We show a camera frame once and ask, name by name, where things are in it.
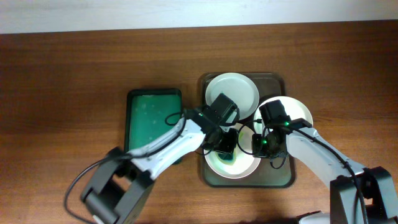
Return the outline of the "green yellow sponge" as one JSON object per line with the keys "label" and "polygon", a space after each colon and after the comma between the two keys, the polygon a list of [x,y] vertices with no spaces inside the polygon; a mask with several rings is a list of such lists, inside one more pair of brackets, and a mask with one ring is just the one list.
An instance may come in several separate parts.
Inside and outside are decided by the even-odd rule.
{"label": "green yellow sponge", "polygon": [[233,163],[236,160],[236,156],[233,152],[231,153],[220,153],[216,154],[221,162],[224,163]]}

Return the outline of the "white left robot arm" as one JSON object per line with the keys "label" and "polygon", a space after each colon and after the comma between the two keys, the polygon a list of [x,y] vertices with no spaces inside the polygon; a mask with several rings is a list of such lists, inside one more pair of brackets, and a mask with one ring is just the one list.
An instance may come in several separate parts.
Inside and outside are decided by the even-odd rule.
{"label": "white left robot arm", "polygon": [[80,195],[95,223],[134,223],[156,179],[175,161],[196,149],[221,147],[224,128],[239,120],[237,104],[219,94],[210,105],[183,110],[172,129],[145,146],[110,151]]}

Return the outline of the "white plate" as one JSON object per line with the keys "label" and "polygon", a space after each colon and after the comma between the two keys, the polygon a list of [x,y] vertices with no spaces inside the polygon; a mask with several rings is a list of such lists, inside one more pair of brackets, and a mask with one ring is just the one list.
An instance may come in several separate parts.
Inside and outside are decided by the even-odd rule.
{"label": "white plate", "polygon": [[[252,135],[254,131],[249,127],[243,127],[238,137],[240,146],[249,153],[252,153]],[[210,169],[218,175],[227,179],[240,179],[253,173],[260,163],[260,158],[245,154],[238,146],[234,149],[236,160],[233,163],[221,162],[213,151],[205,156],[206,163]]]}
{"label": "white plate", "polygon": [[259,104],[256,111],[254,112],[253,119],[257,120],[262,118],[261,112],[259,110],[261,106],[267,104],[268,102],[277,100],[279,100],[283,105],[286,115],[290,117],[290,121],[302,118],[308,121],[311,125],[313,125],[313,118],[309,109],[301,101],[288,96],[275,96],[263,101]]}

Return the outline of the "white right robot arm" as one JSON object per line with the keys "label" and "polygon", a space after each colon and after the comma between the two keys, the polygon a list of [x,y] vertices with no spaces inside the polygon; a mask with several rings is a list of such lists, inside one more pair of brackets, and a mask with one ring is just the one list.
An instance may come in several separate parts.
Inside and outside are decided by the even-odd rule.
{"label": "white right robot arm", "polygon": [[270,161],[292,156],[330,191],[329,213],[307,213],[296,223],[397,223],[397,192],[387,170],[352,161],[307,120],[291,119],[280,100],[265,103],[259,111],[264,128],[252,136],[253,156]]}

